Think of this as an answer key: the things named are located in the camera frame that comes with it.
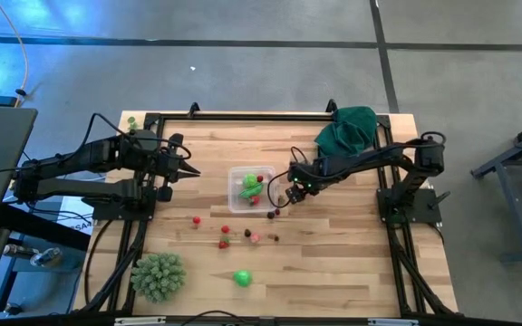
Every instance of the concrete floor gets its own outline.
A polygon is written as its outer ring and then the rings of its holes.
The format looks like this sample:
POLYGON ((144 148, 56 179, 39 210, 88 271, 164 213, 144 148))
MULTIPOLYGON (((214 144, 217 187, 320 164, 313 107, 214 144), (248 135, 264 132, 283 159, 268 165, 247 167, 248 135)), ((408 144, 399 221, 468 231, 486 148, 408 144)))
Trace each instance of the concrete floor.
MULTIPOLYGON (((367 0, 2 0, 25 36, 375 42, 367 0)), ((386 41, 522 44, 521 0, 378 0, 386 41)), ((0 15, 0 35, 10 35, 0 15)), ((73 149, 92 112, 322 111, 370 105, 388 112, 375 49, 28 45, 24 104, 40 111, 26 151, 73 149)), ((517 239, 498 181, 469 170, 522 130, 522 52, 389 51, 400 112, 448 136, 446 172, 432 180, 461 312, 522 321, 522 264, 498 256, 517 239)), ((16 44, 0 44, 0 94, 21 83, 16 44)), ((93 137, 111 131, 101 124, 93 137)))

